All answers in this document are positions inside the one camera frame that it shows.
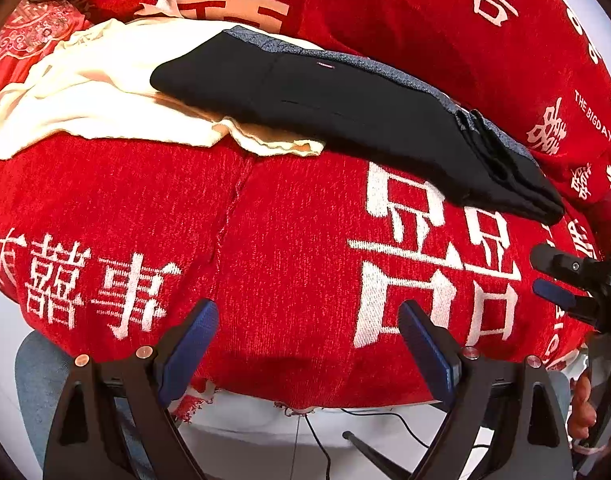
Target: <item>blue jeans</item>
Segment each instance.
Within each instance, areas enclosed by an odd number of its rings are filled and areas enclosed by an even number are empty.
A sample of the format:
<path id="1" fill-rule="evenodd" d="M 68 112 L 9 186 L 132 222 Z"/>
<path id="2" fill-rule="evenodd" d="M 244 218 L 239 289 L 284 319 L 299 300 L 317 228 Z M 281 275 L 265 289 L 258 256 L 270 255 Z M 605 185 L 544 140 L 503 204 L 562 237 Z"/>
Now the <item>blue jeans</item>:
<path id="1" fill-rule="evenodd" d="M 15 378 L 18 403 L 36 459 L 43 468 L 47 438 L 61 391 L 70 373 L 72 358 L 38 332 L 31 332 L 16 353 Z M 115 399 L 118 418 L 141 480 L 154 480 L 154 471 L 138 437 L 127 399 Z"/>

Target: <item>blue gripper pad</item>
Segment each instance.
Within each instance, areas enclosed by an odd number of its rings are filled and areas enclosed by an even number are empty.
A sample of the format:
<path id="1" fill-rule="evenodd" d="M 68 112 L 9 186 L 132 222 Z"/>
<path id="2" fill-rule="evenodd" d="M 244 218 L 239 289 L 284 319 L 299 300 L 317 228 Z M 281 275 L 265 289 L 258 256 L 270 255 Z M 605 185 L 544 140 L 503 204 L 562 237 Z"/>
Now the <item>blue gripper pad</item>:
<path id="1" fill-rule="evenodd" d="M 539 296 L 539 298 L 550 301 L 560 306 L 563 310 L 573 310 L 577 304 L 577 298 L 572 292 L 556 285 L 556 283 L 544 280 L 543 278 L 534 280 L 532 283 L 532 291 Z"/>
<path id="2" fill-rule="evenodd" d="M 443 341 L 437 336 L 445 331 Z M 444 348 L 448 339 L 457 343 L 443 328 L 438 328 L 416 301 L 405 301 L 399 307 L 399 331 L 412 353 L 432 396 L 448 406 L 455 399 L 457 383 L 460 380 L 460 360 L 453 348 Z"/>
<path id="3" fill-rule="evenodd" d="M 160 377 L 157 378 L 159 401 L 164 407 L 169 406 L 172 400 L 180 399 L 185 393 L 219 324 L 218 309 L 214 301 L 200 301 L 189 317 L 191 316 L 194 319 L 186 319 L 185 334 L 182 334 L 162 368 Z"/>

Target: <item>black cable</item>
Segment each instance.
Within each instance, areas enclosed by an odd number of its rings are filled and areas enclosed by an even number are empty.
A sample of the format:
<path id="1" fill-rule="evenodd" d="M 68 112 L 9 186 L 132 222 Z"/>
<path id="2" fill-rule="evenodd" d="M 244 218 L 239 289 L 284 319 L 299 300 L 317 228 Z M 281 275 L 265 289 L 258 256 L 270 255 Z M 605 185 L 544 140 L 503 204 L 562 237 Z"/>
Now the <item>black cable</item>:
<path id="1" fill-rule="evenodd" d="M 319 445 L 319 447 L 321 448 L 321 451 L 325 455 L 325 458 L 328 460 L 328 465 L 325 468 L 325 480 L 330 480 L 330 468 L 332 468 L 332 459 L 330 458 L 330 455 L 328 454 L 328 452 L 323 447 L 323 444 L 319 440 L 319 437 L 317 437 L 316 433 L 314 433 L 314 428 L 310 424 L 310 419 L 307 418 L 307 414 L 303 413 L 303 416 L 305 417 L 305 421 L 307 422 L 307 425 L 310 427 L 310 431 L 312 431 L 312 436 L 314 437 L 314 440 L 316 440 L 316 443 Z"/>
<path id="2" fill-rule="evenodd" d="M 412 430 L 410 430 L 410 427 L 408 426 L 408 423 L 405 422 L 405 419 L 402 416 L 400 416 L 398 413 L 394 413 L 394 412 L 355 413 L 355 412 L 348 412 L 348 410 L 346 410 L 345 408 L 341 408 L 341 411 L 344 412 L 344 413 L 348 413 L 349 415 L 354 415 L 354 416 L 372 416 L 372 415 L 393 415 L 393 416 L 397 416 L 399 418 L 399 420 L 405 426 L 405 429 L 408 430 L 408 433 L 410 433 L 412 435 L 414 440 L 416 440 L 419 444 L 421 444 L 421 446 L 423 446 L 425 449 L 429 449 L 428 444 L 423 442 L 418 436 L 416 436 L 414 434 L 414 432 Z"/>

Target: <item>cream-colored cloth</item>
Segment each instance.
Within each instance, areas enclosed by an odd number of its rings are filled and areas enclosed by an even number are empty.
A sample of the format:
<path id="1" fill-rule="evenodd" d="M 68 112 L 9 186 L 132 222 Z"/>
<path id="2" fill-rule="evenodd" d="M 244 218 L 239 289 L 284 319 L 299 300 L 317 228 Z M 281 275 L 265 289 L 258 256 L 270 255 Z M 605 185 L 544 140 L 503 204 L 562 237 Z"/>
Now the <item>cream-colored cloth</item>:
<path id="1" fill-rule="evenodd" d="M 11 83 L 0 92 L 0 159 L 58 131 L 86 139 L 146 139 L 203 147 L 229 134 L 243 149 L 262 156 L 320 155 L 322 142 L 188 107 L 150 85 L 154 68 L 234 25 L 143 18 L 127 24 L 109 20 L 75 32 L 34 65 L 25 82 Z"/>

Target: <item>silver screw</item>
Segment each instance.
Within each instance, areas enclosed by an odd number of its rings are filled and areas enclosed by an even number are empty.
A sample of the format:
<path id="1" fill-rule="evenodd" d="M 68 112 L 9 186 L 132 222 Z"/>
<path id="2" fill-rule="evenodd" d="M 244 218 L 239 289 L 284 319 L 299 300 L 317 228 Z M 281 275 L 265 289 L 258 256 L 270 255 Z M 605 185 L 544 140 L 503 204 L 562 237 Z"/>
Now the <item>silver screw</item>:
<path id="1" fill-rule="evenodd" d="M 87 354 L 81 354 L 74 360 L 74 364 L 76 364 L 77 366 L 85 366 L 89 362 L 90 356 Z"/>
<path id="2" fill-rule="evenodd" d="M 525 361 L 532 368 L 540 368 L 541 367 L 541 360 L 537 356 L 535 356 L 535 355 L 528 355 L 527 358 L 525 359 Z"/>
<path id="3" fill-rule="evenodd" d="M 136 356 L 139 359 L 147 359 L 153 353 L 154 349 L 151 346 L 141 346 L 141 348 L 136 351 Z"/>
<path id="4" fill-rule="evenodd" d="M 481 352 L 479 352 L 473 346 L 466 346 L 463 348 L 461 352 L 463 353 L 463 357 L 465 357 L 466 359 L 470 359 L 472 361 L 478 359 L 481 355 Z"/>

